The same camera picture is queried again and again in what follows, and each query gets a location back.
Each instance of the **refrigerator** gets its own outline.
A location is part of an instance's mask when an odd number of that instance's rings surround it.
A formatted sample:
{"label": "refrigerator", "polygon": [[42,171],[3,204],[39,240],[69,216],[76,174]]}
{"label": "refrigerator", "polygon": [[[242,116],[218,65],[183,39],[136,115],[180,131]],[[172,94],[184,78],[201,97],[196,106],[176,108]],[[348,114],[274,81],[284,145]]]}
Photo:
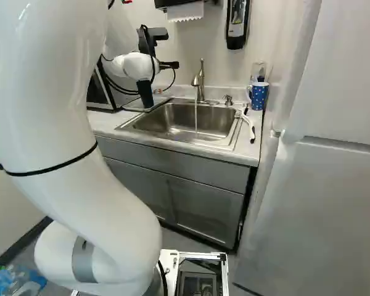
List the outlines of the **refrigerator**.
{"label": "refrigerator", "polygon": [[297,2],[232,280],[263,296],[370,296],[370,0]]}

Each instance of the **countertop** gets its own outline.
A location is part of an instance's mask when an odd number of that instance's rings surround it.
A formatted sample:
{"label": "countertop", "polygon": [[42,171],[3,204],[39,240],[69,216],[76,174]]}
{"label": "countertop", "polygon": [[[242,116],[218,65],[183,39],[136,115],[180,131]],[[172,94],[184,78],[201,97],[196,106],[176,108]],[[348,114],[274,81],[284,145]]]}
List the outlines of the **countertop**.
{"label": "countertop", "polygon": [[[244,103],[242,98],[238,100],[234,98],[233,101],[241,104]],[[91,128],[94,131],[94,134],[98,136],[119,139],[122,141],[168,149],[216,160],[222,160],[225,162],[231,162],[250,167],[257,167],[259,164],[262,126],[261,111],[254,111],[249,109],[247,114],[247,116],[253,121],[253,124],[255,126],[255,142],[253,144],[250,143],[249,126],[246,122],[241,120],[239,137],[233,151],[204,147],[200,145],[171,140],[158,141],[158,139],[153,136],[146,136],[145,134],[139,134],[137,132],[129,131],[126,129],[115,129],[118,126],[131,120],[135,116],[138,116],[139,114],[140,112],[126,110],[121,110],[117,113],[106,113],[88,110],[88,118],[91,124]]]}

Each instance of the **black cable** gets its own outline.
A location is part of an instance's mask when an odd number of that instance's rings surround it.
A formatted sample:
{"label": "black cable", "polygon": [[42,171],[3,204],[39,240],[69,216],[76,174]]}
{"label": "black cable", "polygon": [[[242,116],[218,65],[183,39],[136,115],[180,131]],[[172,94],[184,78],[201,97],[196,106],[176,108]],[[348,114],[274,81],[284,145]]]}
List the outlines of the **black cable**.
{"label": "black cable", "polygon": [[7,171],[3,167],[3,165],[1,163],[0,163],[0,170],[1,171],[5,171],[7,173],[7,175],[10,175],[10,176],[13,176],[13,177],[28,177],[28,176],[36,176],[36,175],[41,175],[41,174],[45,174],[45,173],[50,173],[52,171],[59,170],[61,168],[67,167],[68,165],[72,165],[73,163],[78,162],[79,160],[87,157],[96,148],[97,148],[97,141],[94,143],[94,145],[92,146],[92,148],[90,148],[88,151],[82,153],[81,155],[79,155],[79,156],[77,156],[77,157],[75,157],[73,159],[67,160],[66,162],[62,162],[62,163],[60,163],[58,165],[50,166],[49,168],[43,168],[41,170],[26,171],[26,172],[23,172],[23,173],[12,172],[12,171]]}
{"label": "black cable", "polygon": [[113,59],[112,59],[112,60],[107,59],[103,54],[101,54],[101,57],[102,57],[104,60],[108,61],[108,62],[112,62],[112,61],[113,61]]}
{"label": "black cable", "polygon": [[122,94],[128,94],[130,96],[138,96],[139,93],[137,91],[133,91],[131,89],[122,88],[121,86],[117,85],[116,82],[109,77],[108,75],[105,75],[107,81],[109,82],[109,85],[113,87],[116,91],[122,93]]}
{"label": "black cable", "polygon": [[[146,34],[148,34],[148,27],[147,26],[141,25],[140,27],[144,30],[144,32]],[[155,69],[154,57],[152,56],[152,53],[150,51],[148,42],[147,42],[147,45],[148,45],[148,53],[149,53],[149,56],[150,56],[150,61],[152,62],[152,78],[150,79],[150,83],[152,84],[155,80],[156,69]]]}
{"label": "black cable", "polygon": [[111,7],[113,6],[114,3],[115,3],[115,0],[111,0],[111,2],[109,4],[109,9],[111,9]]}
{"label": "black cable", "polygon": [[163,282],[163,295],[168,296],[166,274],[165,274],[165,271],[163,270],[163,266],[160,260],[158,261],[158,265],[159,265],[160,276],[162,277],[162,282]]}
{"label": "black cable", "polygon": [[176,78],[176,73],[175,73],[175,69],[174,68],[171,68],[172,69],[172,71],[173,71],[173,81],[171,82],[171,84],[168,86],[168,87],[166,87],[162,92],[164,92],[164,91],[166,91],[167,89],[169,89],[169,88],[171,88],[172,86],[173,86],[173,84],[174,84],[174,82],[175,82],[175,78]]}

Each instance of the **water stream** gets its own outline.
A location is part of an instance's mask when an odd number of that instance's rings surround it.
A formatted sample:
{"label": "water stream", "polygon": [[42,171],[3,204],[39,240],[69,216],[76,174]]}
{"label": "water stream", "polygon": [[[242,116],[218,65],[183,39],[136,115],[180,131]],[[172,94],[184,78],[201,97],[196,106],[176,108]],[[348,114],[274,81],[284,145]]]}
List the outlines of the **water stream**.
{"label": "water stream", "polygon": [[197,100],[195,100],[195,138],[197,138]]}

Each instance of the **stainless steel sink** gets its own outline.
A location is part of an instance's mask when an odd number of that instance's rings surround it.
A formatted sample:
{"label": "stainless steel sink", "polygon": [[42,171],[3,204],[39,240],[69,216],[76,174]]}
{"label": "stainless steel sink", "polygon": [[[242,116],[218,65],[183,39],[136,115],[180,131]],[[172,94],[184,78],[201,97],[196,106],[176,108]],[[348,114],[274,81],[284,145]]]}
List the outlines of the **stainless steel sink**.
{"label": "stainless steel sink", "polygon": [[220,149],[233,150],[240,124],[236,109],[219,105],[197,105],[192,100],[174,99],[151,113],[144,113],[117,129]]}

